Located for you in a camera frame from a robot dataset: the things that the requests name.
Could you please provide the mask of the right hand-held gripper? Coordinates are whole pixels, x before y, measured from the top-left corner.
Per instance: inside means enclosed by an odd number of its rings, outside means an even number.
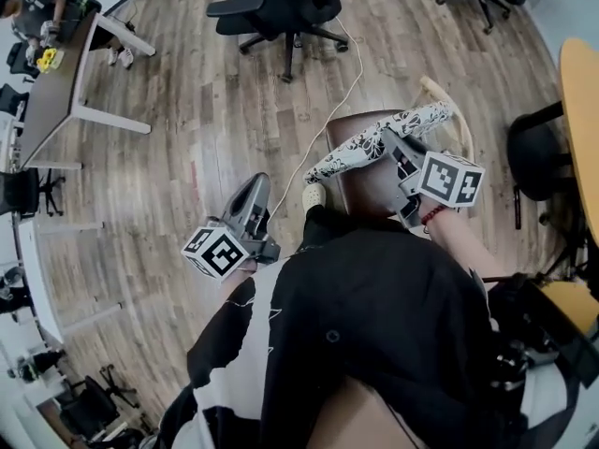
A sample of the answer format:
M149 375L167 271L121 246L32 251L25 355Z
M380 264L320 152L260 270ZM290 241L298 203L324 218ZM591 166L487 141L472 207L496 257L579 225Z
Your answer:
M408 228L420 226L417 216L421 197L452 209L472 207L485 169L448 152L435 152L417 138L401 138L391 129L382 130L387 153L395 160L399 188L394 209Z

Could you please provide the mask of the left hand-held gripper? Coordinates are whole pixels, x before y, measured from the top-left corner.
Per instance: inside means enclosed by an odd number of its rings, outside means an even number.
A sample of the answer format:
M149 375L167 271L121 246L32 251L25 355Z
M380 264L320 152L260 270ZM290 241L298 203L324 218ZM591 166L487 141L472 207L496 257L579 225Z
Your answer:
M230 198L220 217L210 216L183 245L182 256L200 273L219 282L246 260L269 265L281 248L268 234L270 177L258 172Z

